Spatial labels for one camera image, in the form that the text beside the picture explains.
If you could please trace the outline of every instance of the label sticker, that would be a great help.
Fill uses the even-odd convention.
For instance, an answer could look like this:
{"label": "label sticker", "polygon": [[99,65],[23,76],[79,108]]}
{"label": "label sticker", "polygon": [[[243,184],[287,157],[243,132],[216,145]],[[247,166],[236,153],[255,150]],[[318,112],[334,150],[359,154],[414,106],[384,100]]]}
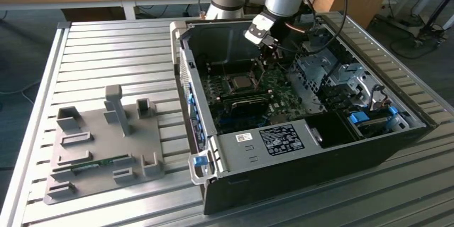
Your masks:
{"label": "label sticker", "polygon": [[247,140],[251,140],[251,139],[252,139],[251,133],[244,133],[244,134],[236,135],[236,141],[238,142],[243,142],[243,141],[247,141]]}
{"label": "label sticker", "polygon": [[271,156],[304,148],[291,124],[260,130],[259,132]]}

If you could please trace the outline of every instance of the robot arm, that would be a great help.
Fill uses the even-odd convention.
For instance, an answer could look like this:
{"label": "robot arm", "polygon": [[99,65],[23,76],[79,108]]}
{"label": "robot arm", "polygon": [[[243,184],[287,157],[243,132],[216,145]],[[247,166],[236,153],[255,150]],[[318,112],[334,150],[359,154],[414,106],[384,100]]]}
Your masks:
{"label": "robot arm", "polygon": [[302,0],[266,0],[266,9],[252,20],[244,37],[258,46],[274,47],[284,23],[294,19]]}

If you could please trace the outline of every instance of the white sticker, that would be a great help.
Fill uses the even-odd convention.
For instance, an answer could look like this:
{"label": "white sticker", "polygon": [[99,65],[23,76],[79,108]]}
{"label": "white sticker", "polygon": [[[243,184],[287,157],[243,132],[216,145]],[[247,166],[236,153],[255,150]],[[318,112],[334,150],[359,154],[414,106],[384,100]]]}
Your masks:
{"label": "white sticker", "polygon": [[243,141],[247,141],[247,140],[251,140],[251,139],[252,139],[251,133],[244,133],[244,134],[236,135],[236,141],[238,142],[243,142]]}

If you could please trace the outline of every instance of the metal frame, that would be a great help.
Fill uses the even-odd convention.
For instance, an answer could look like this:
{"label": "metal frame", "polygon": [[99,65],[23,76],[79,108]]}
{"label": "metal frame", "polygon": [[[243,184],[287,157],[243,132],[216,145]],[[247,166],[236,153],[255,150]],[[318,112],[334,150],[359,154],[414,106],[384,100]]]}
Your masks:
{"label": "metal frame", "polygon": [[198,0],[109,0],[95,2],[59,2],[59,3],[0,3],[0,10],[43,10],[43,9],[72,9],[92,7],[123,7],[127,20],[135,20],[133,7],[140,5],[177,5],[196,4]]}
{"label": "metal frame", "polygon": [[16,167],[13,171],[13,175],[11,177],[9,187],[13,187],[13,189],[17,189],[16,192],[8,192],[4,206],[1,210],[0,215],[0,225],[3,226],[11,226],[13,221],[20,221],[21,219],[17,219],[17,211],[25,210],[25,199],[27,197],[23,196],[23,193],[20,192],[23,189],[29,187],[29,183],[24,182],[25,180],[25,173],[28,172],[28,169],[32,164],[29,164],[32,149],[36,148],[37,143],[35,144],[36,138],[37,138],[37,132],[40,127],[40,121],[43,120],[43,113],[44,108],[47,105],[47,100],[49,98],[49,95],[52,95],[51,87],[55,84],[55,65],[61,59],[63,51],[61,51],[61,44],[65,43],[67,40],[67,34],[68,31],[64,29],[57,29],[53,42],[52,42],[52,48],[48,58],[48,63],[44,68],[44,74],[40,84],[40,89],[37,91],[36,95],[36,101],[27,125],[27,131],[24,135],[24,140],[21,142],[20,152],[17,156],[17,162]]}
{"label": "metal frame", "polygon": [[[342,16],[338,13],[331,13],[327,16],[336,25],[340,24]],[[376,44],[351,19],[346,21],[344,34],[359,47],[370,49],[370,44],[376,46],[376,50],[366,51],[370,59],[441,126],[422,141],[399,151],[374,169],[348,175],[316,187],[284,194],[252,206],[236,208],[214,216],[202,214],[202,194],[199,188],[192,185],[187,168],[188,145],[184,138],[185,130],[181,127],[183,117],[176,109],[179,102],[169,101],[177,98],[177,94],[172,93],[175,86],[164,82],[157,82],[159,85],[152,86],[147,79],[153,79],[155,75],[143,74],[141,71],[147,64],[136,62],[136,64],[131,64],[129,62],[132,59],[149,61],[144,58],[148,54],[141,52],[143,48],[123,50],[132,46],[128,41],[128,43],[112,44],[112,51],[133,51],[137,56],[131,53],[123,57],[112,58],[111,53],[107,54],[107,52],[101,52],[105,60],[93,58],[97,55],[95,56],[92,53],[63,56],[67,48],[65,43],[75,38],[72,33],[87,35],[92,33],[91,31],[103,31],[107,33],[103,37],[111,39],[117,38],[116,31],[132,33],[137,26],[136,23],[144,23],[147,31],[152,34],[153,30],[168,26],[172,20],[183,19],[80,22],[73,23],[69,29],[57,30],[0,216],[0,226],[64,226],[77,223],[77,225],[89,226],[218,225],[239,227],[271,226],[294,222],[307,226],[343,224],[378,226],[384,223],[407,226],[422,222],[426,225],[433,223],[434,226],[451,224],[451,214],[447,213],[450,213],[454,200],[451,185],[454,178],[451,162],[454,157],[453,108],[388,51]],[[171,62],[169,45],[169,43],[165,44],[168,48],[165,55]],[[43,183],[45,182],[43,178],[47,175],[47,168],[43,164],[36,165],[36,162],[48,159],[51,147],[41,148],[48,140],[41,135],[45,129],[49,130],[55,127],[52,118],[48,118],[49,113],[56,110],[56,106],[51,106],[51,101],[57,100],[56,95],[59,98],[75,95],[71,91],[53,94],[53,91],[61,91],[57,84],[64,83],[56,83],[61,60],[65,59],[61,64],[64,67],[64,65],[77,63],[73,62],[76,60],[79,65],[83,64],[81,58],[91,58],[91,63],[104,61],[109,65],[112,63],[119,65],[119,67],[100,69],[99,74],[108,79],[116,79],[111,74],[119,69],[125,72],[121,79],[128,79],[131,82],[127,85],[128,89],[125,88],[123,92],[132,95],[124,96],[125,100],[128,97],[131,100],[133,97],[143,97],[143,94],[149,94],[149,91],[153,91],[151,95],[161,102],[157,104],[157,111],[163,112],[160,133],[165,138],[161,146],[167,154],[164,158],[167,173],[160,181],[47,206],[40,201],[44,194]],[[101,104],[103,100],[96,99],[95,93],[97,93],[97,89],[76,92],[76,94],[89,97],[87,103],[77,99],[76,104],[81,108],[88,109],[97,101]]]}

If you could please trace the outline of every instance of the power supply label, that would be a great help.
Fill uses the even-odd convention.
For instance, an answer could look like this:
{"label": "power supply label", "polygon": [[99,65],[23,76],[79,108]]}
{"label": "power supply label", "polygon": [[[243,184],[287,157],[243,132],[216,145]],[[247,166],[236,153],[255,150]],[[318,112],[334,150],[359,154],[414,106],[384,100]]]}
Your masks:
{"label": "power supply label", "polygon": [[304,148],[291,124],[259,131],[271,156]]}

